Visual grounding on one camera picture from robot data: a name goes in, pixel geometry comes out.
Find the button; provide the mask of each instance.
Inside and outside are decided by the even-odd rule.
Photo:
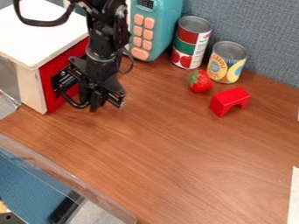
[[[154,37],[154,32],[153,32],[153,31],[150,31],[150,30],[145,30],[145,31],[143,32],[143,37],[144,37],[145,39],[152,40],[153,37]]]
[[[142,27],[140,27],[140,26],[134,26],[134,34],[136,35],[136,36],[142,36],[143,35],[143,28]]]
[[[134,57],[140,60],[146,60],[150,56],[150,54],[147,51],[144,51],[143,49],[137,47],[133,47],[131,53],[133,54]]]
[[[143,25],[143,20],[144,20],[143,15],[140,15],[140,14],[134,15],[134,21],[135,21],[136,25]]]
[[[148,41],[148,40],[143,41],[143,49],[150,51],[152,46],[153,46],[153,44],[151,43],[151,41]]]
[[[138,38],[138,37],[134,37],[133,38],[133,44],[135,45],[135,46],[141,46],[141,44],[142,44],[142,39],[141,38]]]
[[[145,18],[145,20],[144,20],[144,26],[147,29],[150,29],[150,30],[153,29],[154,26],[155,26],[155,19],[152,18],[152,17]]]

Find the tin can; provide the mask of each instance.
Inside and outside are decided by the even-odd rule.
[[[212,48],[207,73],[214,81],[231,84],[236,82],[247,60],[247,50],[231,41],[220,41]]]
[[[187,16],[178,20],[171,61],[178,67],[194,69],[201,65],[211,36],[212,26],[201,17]]]

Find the toy cash register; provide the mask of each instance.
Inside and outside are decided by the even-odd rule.
[[[174,37],[183,0],[127,0],[127,5],[132,33],[129,51],[139,60],[155,60]]]

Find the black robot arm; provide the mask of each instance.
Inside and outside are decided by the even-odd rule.
[[[83,4],[83,9],[87,13],[89,45],[86,57],[84,59],[71,57],[69,59],[71,66],[67,69],[68,74],[79,82],[80,103],[66,94],[66,87],[63,84],[58,86],[57,92],[77,109],[90,105],[90,111],[95,112],[105,102],[111,102],[121,108],[126,92],[117,80],[117,73],[120,72],[122,51],[129,42],[130,35],[125,0],[69,0],[69,2],[66,13],[54,21],[38,21],[23,17],[19,6],[20,0],[14,0],[14,7],[19,19],[27,25],[56,26],[67,21],[75,4]]]

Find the red arch block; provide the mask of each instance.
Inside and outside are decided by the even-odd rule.
[[[235,87],[224,92],[215,94],[212,97],[210,108],[221,117],[235,105],[240,105],[244,109],[250,100],[250,94],[242,87]]]

